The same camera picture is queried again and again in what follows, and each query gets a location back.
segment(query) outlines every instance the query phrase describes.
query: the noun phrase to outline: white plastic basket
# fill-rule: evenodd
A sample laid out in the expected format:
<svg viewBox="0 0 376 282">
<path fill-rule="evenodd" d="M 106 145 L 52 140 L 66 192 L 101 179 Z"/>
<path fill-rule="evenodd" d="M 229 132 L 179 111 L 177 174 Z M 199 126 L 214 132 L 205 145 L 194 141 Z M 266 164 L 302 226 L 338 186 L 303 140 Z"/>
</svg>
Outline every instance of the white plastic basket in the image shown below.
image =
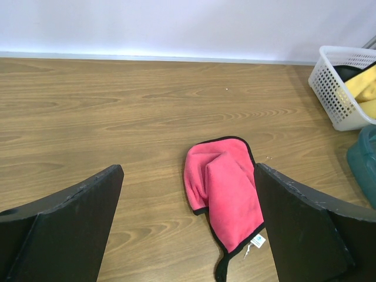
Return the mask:
<svg viewBox="0 0 376 282">
<path fill-rule="evenodd" d="M 366 68 L 376 61 L 376 50 L 322 46 L 320 59 L 308 79 L 309 85 L 339 131 L 359 129 L 376 119 L 367 116 L 350 94 L 333 66 Z"/>
</svg>

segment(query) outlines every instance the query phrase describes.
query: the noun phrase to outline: red cloth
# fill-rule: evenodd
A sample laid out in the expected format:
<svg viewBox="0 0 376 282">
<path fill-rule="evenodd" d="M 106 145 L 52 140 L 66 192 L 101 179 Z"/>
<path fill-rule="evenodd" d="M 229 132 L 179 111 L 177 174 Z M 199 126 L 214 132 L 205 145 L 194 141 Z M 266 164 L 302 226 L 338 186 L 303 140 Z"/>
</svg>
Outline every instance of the red cloth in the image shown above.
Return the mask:
<svg viewBox="0 0 376 282">
<path fill-rule="evenodd" d="M 214 238 L 226 260 L 225 270 L 217 268 L 217 281 L 226 280 L 228 261 L 263 228 L 253 170 L 251 150 L 239 137 L 204 142 L 187 154 L 184 183 L 189 203 L 196 215 L 209 210 Z"/>
</svg>

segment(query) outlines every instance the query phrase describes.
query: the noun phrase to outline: wood grain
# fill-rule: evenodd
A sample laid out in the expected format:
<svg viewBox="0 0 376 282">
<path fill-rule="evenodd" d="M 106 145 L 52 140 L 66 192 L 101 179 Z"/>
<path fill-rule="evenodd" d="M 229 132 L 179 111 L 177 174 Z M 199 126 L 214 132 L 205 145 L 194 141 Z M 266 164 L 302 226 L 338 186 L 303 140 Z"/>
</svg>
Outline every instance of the wood grain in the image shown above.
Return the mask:
<svg viewBox="0 0 376 282">
<path fill-rule="evenodd" d="M 214 281 L 220 256 L 184 194 L 194 144 L 237 135 L 264 162 L 368 206 L 308 66 L 0 59 L 0 210 L 118 163 L 125 181 L 101 282 Z M 230 262 L 228 281 L 277 281 L 270 246 Z"/>
</svg>

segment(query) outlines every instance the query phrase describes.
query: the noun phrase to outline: white wall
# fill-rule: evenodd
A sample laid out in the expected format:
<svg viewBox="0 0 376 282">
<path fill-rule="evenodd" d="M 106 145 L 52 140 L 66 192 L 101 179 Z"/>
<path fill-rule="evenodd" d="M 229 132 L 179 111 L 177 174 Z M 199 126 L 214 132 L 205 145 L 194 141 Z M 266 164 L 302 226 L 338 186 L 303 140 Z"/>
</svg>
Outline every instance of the white wall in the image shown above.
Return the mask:
<svg viewBox="0 0 376 282">
<path fill-rule="evenodd" d="M 376 0 L 1 0 L 0 51 L 316 61 L 363 46 Z"/>
</svg>

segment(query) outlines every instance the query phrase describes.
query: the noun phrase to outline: towel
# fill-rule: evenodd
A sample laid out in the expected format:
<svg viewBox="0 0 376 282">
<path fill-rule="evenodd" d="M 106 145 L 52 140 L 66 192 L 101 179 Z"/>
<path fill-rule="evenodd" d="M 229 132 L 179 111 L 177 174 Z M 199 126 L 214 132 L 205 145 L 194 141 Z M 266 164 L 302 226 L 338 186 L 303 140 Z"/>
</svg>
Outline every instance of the towel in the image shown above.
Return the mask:
<svg viewBox="0 0 376 282">
<path fill-rule="evenodd" d="M 242 138 L 227 136 L 193 146 L 184 167 L 184 185 L 195 215 L 209 213 L 214 239 L 223 251 L 215 278 L 225 282 L 232 257 L 263 228 L 254 184 L 255 161 Z"/>
</svg>

